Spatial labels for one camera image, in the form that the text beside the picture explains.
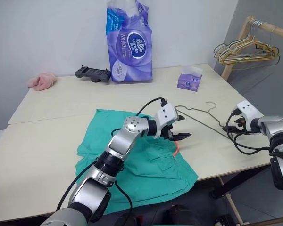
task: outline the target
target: clothing rack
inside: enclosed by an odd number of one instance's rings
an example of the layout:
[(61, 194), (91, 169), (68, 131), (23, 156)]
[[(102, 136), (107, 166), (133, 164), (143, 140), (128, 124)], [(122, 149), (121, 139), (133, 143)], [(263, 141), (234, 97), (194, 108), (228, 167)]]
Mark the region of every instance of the clothing rack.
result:
[[(244, 39), (247, 37), (248, 35), (248, 23), (250, 22), (250, 20), (252, 19), (256, 19), (254, 16), (248, 16), (244, 22), (244, 25), (241, 29), (241, 32), (238, 36), (238, 39)], [(276, 34), (276, 35), (279, 35), (281, 37), (283, 37), (283, 28), (280, 28), (280, 27), (277, 27), (277, 26), (274, 26), (272, 24), (269, 24), (269, 23), (263, 23), (259, 26), (260, 29), (264, 30), (264, 31), (267, 31), (269, 33), (273, 33), (273, 34)], [(221, 77), (225, 80), (228, 79), (228, 77), (230, 76), (231, 72), (232, 72), (232, 69), (233, 69), (234, 65), (226, 65), (223, 72), (222, 72), (222, 75)]]

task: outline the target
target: white table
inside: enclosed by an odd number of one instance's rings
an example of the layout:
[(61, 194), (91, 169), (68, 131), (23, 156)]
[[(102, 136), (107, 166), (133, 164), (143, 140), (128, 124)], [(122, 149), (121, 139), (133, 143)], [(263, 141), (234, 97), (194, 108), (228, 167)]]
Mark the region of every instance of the white table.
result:
[(210, 97), (238, 96), (238, 92), (207, 64), (203, 68), (198, 92), (177, 88), (181, 67), (153, 70), (153, 82), (115, 84), (93, 83), (88, 78), (59, 77), (50, 89), (30, 89), (9, 120), (9, 124), (90, 114), (95, 108), (139, 109), (149, 100), (164, 97), (170, 103), (203, 100)]
[[(161, 96), (173, 105), (207, 110), (212, 104), (205, 102), (212, 101), (217, 107), (211, 113), (224, 124), (233, 107), (244, 98), (207, 65), (201, 66), (205, 71), (197, 93), (176, 88), (174, 81), (180, 68), (155, 70), (153, 83), (112, 84), (110, 88), (110, 85), (66, 77), (43, 92), (30, 90), (11, 118), (9, 123), (13, 124), (0, 140), (0, 221), (55, 210), (75, 177), (75, 164), (79, 160), (76, 150), (96, 108), (136, 112), (148, 100)], [(153, 115), (158, 109), (159, 104), (152, 103), (143, 113)], [(180, 110), (222, 132), (207, 114)], [(179, 146), (199, 179), (269, 164), (265, 152), (243, 155), (229, 140), (190, 118), (174, 123), (173, 131), (192, 133)], [(241, 142), (260, 147), (266, 146), (268, 140), (258, 135), (242, 137)]]

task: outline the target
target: pink towel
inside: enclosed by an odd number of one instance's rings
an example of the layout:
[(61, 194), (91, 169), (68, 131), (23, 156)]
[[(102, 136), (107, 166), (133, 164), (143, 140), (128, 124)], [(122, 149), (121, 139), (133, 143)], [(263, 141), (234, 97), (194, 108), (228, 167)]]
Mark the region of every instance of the pink towel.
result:
[(35, 91), (41, 91), (53, 86), (57, 78), (52, 73), (41, 73), (36, 78), (30, 79), (27, 86)]

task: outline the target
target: black cable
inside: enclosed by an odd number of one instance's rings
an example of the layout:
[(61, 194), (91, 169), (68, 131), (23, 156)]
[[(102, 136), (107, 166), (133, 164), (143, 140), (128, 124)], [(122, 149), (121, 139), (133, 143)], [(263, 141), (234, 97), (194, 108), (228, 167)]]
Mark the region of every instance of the black cable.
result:
[(239, 136), (241, 136), (241, 135), (243, 135), (243, 134), (246, 134), (246, 133), (249, 133), (249, 131), (246, 131), (246, 132), (242, 132), (242, 133), (237, 134), (237, 135), (235, 136), (234, 140), (233, 140), (233, 143), (234, 143), (235, 147), (237, 148), (237, 150), (238, 150), (239, 152), (241, 152), (242, 154), (251, 155), (251, 154), (256, 154), (256, 153), (258, 153), (258, 152), (260, 152), (260, 151), (262, 151), (262, 150), (268, 150), (268, 149), (269, 149), (269, 147), (262, 147), (262, 148), (256, 149), (256, 150), (253, 151), (253, 152), (244, 152), (244, 151), (242, 151), (242, 150), (238, 147), (238, 143), (236, 142), (236, 140), (237, 140), (237, 138), (238, 138)]
[(89, 169), (95, 163), (96, 163), (96, 161), (94, 161), (93, 163), (88, 165), (85, 169), (82, 170), (82, 172), (79, 173), (79, 175), (76, 176), (76, 178), (73, 180), (73, 182), (71, 182), (71, 184), (68, 186), (68, 188), (66, 189), (65, 193), (63, 194), (60, 202), (58, 203), (56, 211), (58, 211), (61, 208), (63, 201), (65, 200), (67, 194), (69, 193), (69, 191), (72, 188), (72, 186), (76, 183), (76, 181), (83, 175), (84, 172), (87, 171), (87, 169)]
[[(166, 100), (165, 100), (164, 98), (162, 98), (162, 97), (155, 98), (155, 99), (149, 101), (148, 103), (146, 103), (146, 104), (144, 105), (144, 107), (142, 107), (142, 108), (139, 110), (139, 112), (138, 112), (135, 116), (138, 116), (138, 115), (143, 111), (143, 109), (145, 109), (146, 106), (148, 106), (149, 104), (151, 104), (152, 102), (157, 101), (157, 100), (166, 101)], [(111, 131), (111, 136), (113, 137), (113, 135), (114, 135), (113, 133), (114, 133), (115, 131), (117, 131), (117, 130), (120, 130), (120, 129), (121, 129), (121, 128), (117, 128), (117, 129), (112, 130), (112, 131)]]
[(158, 97), (158, 98), (155, 98), (155, 99), (149, 101), (148, 103), (146, 103), (146, 104), (144, 105), (144, 107), (142, 107), (142, 108), (140, 109), (140, 111), (136, 114), (136, 116), (138, 116), (138, 115), (143, 111), (143, 109), (145, 109), (146, 106), (148, 106), (149, 104), (151, 104), (152, 102), (157, 101), (157, 100), (165, 101), (165, 99), (162, 98), (162, 97)]
[[(225, 128), (226, 128), (226, 134), (228, 136), (228, 138), (237, 146), (240, 146), (240, 147), (244, 147), (244, 148), (247, 148), (247, 149), (251, 149), (251, 150), (258, 150), (258, 149), (261, 149), (261, 150), (265, 150), (267, 148), (267, 150), (269, 149), (268, 147), (248, 147), (248, 146), (245, 146), (245, 145), (242, 145), (242, 144), (239, 144), (237, 142), (234, 141), (233, 138), (230, 137), (230, 134), (228, 132), (228, 123), (230, 122), (230, 119), (234, 116), (234, 114), (231, 114), (230, 117), (228, 118), (228, 120), (226, 121), (226, 124), (225, 124)], [(246, 131), (246, 132), (242, 132), (242, 133), (239, 133), (239, 136), (242, 135), (242, 134), (247, 134), (247, 133), (252, 133), (251, 131)]]
[(273, 153), (270, 153), (269, 155), (270, 155), (270, 156), (277, 156), (277, 157), (283, 159), (283, 154), (280, 154), (280, 153), (275, 153), (275, 152), (273, 152)]
[(126, 217), (125, 221), (124, 221), (123, 224), (122, 224), (122, 226), (124, 226), (124, 225), (127, 223), (128, 219), (129, 219), (129, 217), (130, 217), (130, 215), (131, 215), (131, 213), (132, 213), (132, 201), (131, 201), (130, 197), (127, 195), (127, 193), (124, 192), (123, 189), (121, 189), (121, 187), (118, 185), (117, 181), (115, 181), (114, 183), (115, 183), (115, 186), (118, 188), (118, 190), (119, 190), (121, 193), (123, 193), (124, 196), (126, 196), (127, 200), (128, 200), (129, 203), (130, 203), (129, 214), (128, 214), (128, 216)]
[(113, 133), (115, 132), (115, 131), (117, 131), (117, 130), (120, 130), (121, 128), (117, 128), (117, 129), (114, 129), (114, 130), (112, 130), (111, 131), (111, 136), (113, 137)]

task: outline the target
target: purple tissue package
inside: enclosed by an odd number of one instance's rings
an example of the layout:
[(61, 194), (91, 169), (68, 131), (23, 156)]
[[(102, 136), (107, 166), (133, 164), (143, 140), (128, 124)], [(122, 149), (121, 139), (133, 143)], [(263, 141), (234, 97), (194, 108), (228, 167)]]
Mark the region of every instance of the purple tissue package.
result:
[(177, 87), (197, 92), (202, 77), (202, 69), (185, 67), (179, 76)]
[(152, 80), (149, 7), (133, 0), (127, 12), (115, 7), (113, 0), (108, 2), (106, 36), (112, 81)]

